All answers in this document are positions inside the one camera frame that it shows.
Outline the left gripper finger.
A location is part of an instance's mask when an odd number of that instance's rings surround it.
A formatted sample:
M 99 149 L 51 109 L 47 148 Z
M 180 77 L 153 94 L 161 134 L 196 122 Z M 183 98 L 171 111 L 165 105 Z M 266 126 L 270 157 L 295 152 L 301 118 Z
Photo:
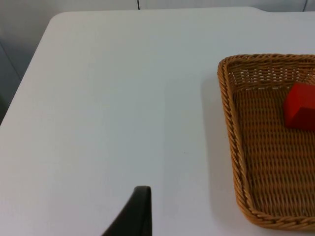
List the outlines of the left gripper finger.
M 151 188 L 149 186 L 137 186 L 103 235 L 151 236 L 152 234 Z

